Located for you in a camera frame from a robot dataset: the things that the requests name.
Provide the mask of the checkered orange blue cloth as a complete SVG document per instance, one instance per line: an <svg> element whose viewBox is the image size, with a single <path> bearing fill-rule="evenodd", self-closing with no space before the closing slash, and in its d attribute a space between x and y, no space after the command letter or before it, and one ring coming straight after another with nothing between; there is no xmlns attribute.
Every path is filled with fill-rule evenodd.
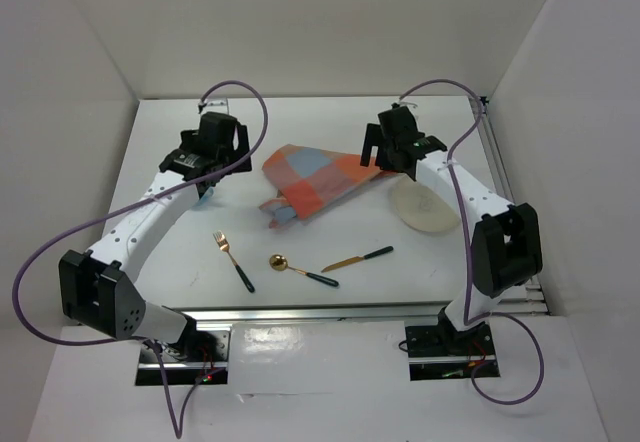
<svg viewBox="0 0 640 442"><path fill-rule="evenodd" d="M306 220L327 209L351 192L385 177L374 162L360 164L357 154L287 144L262 165L276 196L260 210L271 216L269 227L282 228L295 220Z"/></svg>

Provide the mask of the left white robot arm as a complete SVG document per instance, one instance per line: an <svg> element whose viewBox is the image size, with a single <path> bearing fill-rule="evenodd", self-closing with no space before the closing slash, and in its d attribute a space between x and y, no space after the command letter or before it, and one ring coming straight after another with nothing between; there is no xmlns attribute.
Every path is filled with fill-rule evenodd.
<svg viewBox="0 0 640 442"><path fill-rule="evenodd" d="M142 207L83 253L68 251L59 262L62 309L68 318L115 340L151 339L176 361L216 348L194 318L146 301L135 282L171 227L221 180L224 168L248 172L248 130L235 117L207 112L195 130L159 166Z"/></svg>

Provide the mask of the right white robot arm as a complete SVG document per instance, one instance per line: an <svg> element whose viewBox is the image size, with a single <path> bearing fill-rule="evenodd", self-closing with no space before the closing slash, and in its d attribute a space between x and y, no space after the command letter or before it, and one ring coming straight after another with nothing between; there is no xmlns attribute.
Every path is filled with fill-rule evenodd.
<svg viewBox="0 0 640 442"><path fill-rule="evenodd" d="M418 129L406 106L394 104L366 126L360 164L403 173L433 191L460 216L466 281L438 314L441 350L457 354L472 344L504 293L537 275L543 265L538 215L527 204L497 195L454 158L453 150Z"/></svg>

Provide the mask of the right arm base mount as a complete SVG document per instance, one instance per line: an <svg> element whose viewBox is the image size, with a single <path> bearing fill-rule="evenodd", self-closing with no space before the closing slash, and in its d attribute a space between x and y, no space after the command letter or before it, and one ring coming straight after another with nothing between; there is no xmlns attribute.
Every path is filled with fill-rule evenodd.
<svg viewBox="0 0 640 442"><path fill-rule="evenodd" d="M499 365L487 324L469 338L446 345L435 325L407 326L398 349L408 357L411 381L497 378Z"/></svg>

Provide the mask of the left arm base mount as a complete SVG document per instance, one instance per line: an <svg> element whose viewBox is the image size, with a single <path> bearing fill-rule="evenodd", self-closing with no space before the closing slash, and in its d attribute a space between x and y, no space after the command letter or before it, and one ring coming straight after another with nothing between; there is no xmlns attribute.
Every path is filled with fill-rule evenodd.
<svg viewBox="0 0 640 442"><path fill-rule="evenodd" d="M231 342L229 324L205 324L203 330L216 339L214 348L200 346L191 356L179 355L162 345L160 354L170 386L189 386L198 379L204 386L228 383L228 357ZM143 346L139 353L135 385L138 387L162 386L160 365L150 347Z"/></svg>

